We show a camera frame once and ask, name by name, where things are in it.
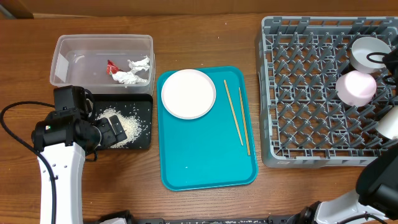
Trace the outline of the medium white bowl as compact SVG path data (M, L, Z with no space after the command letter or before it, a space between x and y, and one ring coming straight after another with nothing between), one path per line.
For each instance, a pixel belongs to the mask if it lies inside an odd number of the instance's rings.
M348 72L336 81L338 98L347 105L361 107L368 104L377 90L375 79L357 70Z

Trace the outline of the small white cup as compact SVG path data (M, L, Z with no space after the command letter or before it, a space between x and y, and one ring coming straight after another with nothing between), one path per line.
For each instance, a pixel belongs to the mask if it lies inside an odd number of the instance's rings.
M397 139L398 107L393 107L379 121L376 131L388 139Z

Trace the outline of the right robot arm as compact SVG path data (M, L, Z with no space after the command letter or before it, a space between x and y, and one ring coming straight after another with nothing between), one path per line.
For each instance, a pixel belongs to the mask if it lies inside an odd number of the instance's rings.
M360 38L351 47L354 70L337 79L338 98L350 108L365 106L376 93L372 73L395 67L385 60L392 53L384 42ZM317 202L288 219L288 223L364 223L369 219L385 223L397 219L397 148L368 164L358 177L356 188L332 201Z

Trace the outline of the white napkin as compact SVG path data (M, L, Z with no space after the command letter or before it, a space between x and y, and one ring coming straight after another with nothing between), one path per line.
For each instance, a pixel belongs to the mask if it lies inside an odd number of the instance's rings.
M130 71L125 72L117 72L114 75L110 75L114 81L117 81L120 84L125 85L133 85L139 83L146 83L148 79L141 78L137 75L138 72L148 72L150 68L150 58L145 56L142 60L131 61L127 60L129 64Z

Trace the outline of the grey bowl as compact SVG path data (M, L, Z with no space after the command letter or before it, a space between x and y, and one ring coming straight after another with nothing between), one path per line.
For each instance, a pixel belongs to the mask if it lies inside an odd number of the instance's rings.
M386 67L382 58L390 52L390 47L382 40L362 37L353 42L349 62L361 73L374 73Z

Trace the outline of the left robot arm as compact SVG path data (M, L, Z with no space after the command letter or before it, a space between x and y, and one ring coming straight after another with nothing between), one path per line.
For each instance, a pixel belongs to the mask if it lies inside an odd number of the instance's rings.
M55 109L32 132L41 171L41 223L83 223L81 178L86 156L127 138L117 116L95 118L92 93L80 86L53 91Z

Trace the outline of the large white plate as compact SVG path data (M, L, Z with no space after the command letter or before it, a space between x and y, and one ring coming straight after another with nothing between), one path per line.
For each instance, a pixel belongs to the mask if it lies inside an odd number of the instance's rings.
M185 69L165 80L160 96L171 115L180 119L197 119L212 109L216 101L216 87L204 72Z

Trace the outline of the white rice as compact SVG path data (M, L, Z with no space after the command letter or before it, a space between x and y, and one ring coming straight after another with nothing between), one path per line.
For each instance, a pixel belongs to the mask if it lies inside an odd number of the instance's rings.
M151 142L152 123L138 115L139 110L134 106L132 108L124 107L122 111L116 106L107 106L100 108L96 119L117 116L127 138L111 146L113 149L147 149Z

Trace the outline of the red snack wrapper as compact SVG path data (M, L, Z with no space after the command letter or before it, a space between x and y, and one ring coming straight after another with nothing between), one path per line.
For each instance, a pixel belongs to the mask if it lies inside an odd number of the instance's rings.
M117 72L121 72L121 71L122 70L114 62L112 62L111 60L108 60L108 64L106 67L106 73L108 75L114 75Z

